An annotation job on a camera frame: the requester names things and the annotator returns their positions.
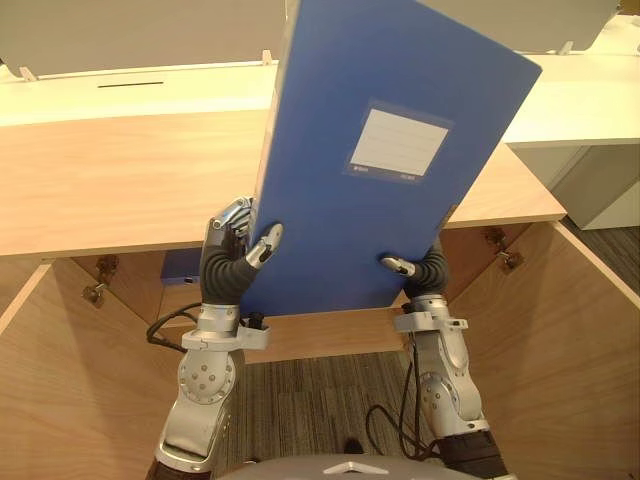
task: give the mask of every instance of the wire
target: wire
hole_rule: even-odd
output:
[[[415,344],[415,339],[413,340],[413,359],[412,362],[409,363],[409,367],[407,368],[407,374],[404,379],[404,387],[402,389],[402,401],[400,403],[400,414],[398,415],[398,422],[396,422],[393,418],[393,415],[380,404],[372,405],[371,408],[367,411],[367,416],[365,418],[365,430],[367,432],[367,438],[369,439],[369,443],[373,446],[376,453],[379,455],[384,455],[382,449],[378,446],[376,441],[371,434],[371,419],[373,413],[376,411],[382,412],[385,419],[391,424],[391,426],[398,432],[398,441],[400,443],[400,449],[405,457],[411,460],[424,461],[427,458],[438,458],[440,455],[433,451],[436,446],[436,440],[432,441],[428,445],[425,444],[420,439],[420,398],[421,398],[421,384],[420,384],[420,371],[419,371],[419,357],[418,357],[418,348]],[[414,410],[414,430],[413,435],[411,436],[404,431],[404,413],[407,406],[407,397],[409,393],[409,382],[411,380],[411,373],[414,373],[415,387],[416,387],[416,403]],[[407,449],[407,442],[413,446],[413,454],[409,453]]]
[[[147,328],[147,342],[152,343],[154,345],[160,345],[162,347],[172,348],[182,353],[186,353],[187,352],[186,348],[183,348],[177,343],[173,343],[164,338],[157,337],[156,333],[158,330],[162,328],[162,326],[165,323],[167,323],[169,320],[175,317],[186,317],[191,319],[194,322],[197,322],[198,319],[194,317],[192,314],[190,314],[189,312],[187,312],[187,310],[194,307],[199,307],[200,305],[202,305],[200,302],[190,303],[189,305],[185,305],[184,307],[181,307],[178,310],[174,310],[173,312],[167,313],[163,317],[160,317],[158,320],[156,320],[155,323],[151,324],[149,328]]]

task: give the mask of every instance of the wooden cabinet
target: wooden cabinet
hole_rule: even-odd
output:
[[[561,225],[507,232],[525,259],[508,274],[482,229],[443,238],[462,279],[451,310],[469,320],[471,371],[507,465],[524,480],[637,478],[640,299]],[[146,344],[149,312],[199,296],[197,286],[163,289],[159,258],[123,256],[100,309],[81,298],[94,280],[71,259],[27,280],[0,336],[0,476],[142,478],[180,357]],[[91,270],[91,259],[80,263]],[[396,313],[267,319],[270,347],[247,361],[400,350]],[[162,332],[177,340],[190,328]]]
[[[83,300],[92,279],[73,261],[34,276],[0,337],[0,477],[144,478],[179,354],[151,348],[111,293],[100,309]]]

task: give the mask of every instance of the cabinet door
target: cabinet door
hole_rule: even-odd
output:
[[[73,261],[38,270],[0,336],[0,478],[144,478],[180,354],[147,344],[110,292],[82,299],[92,279]]]
[[[513,244],[452,303],[471,374],[521,480],[639,478],[640,299],[560,224]]]

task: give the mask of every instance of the metal joint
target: metal joint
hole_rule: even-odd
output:
[[[98,283],[87,285],[82,291],[82,298],[100,308],[104,304],[104,290],[111,284],[113,276],[118,269],[118,257],[116,255],[103,255],[96,262],[98,270]]]
[[[524,257],[519,252],[513,252],[508,249],[507,235],[504,230],[498,227],[490,227],[485,230],[484,238],[489,245],[496,247],[496,257],[502,260],[502,271],[511,273],[524,263]]]

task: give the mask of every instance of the robot forearm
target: robot forearm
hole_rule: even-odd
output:
[[[413,332],[427,421],[443,462],[480,478],[514,478],[508,475],[469,374],[462,336],[467,321],[451,318],[439,294],[412,298],[406,311],[395,326]]]

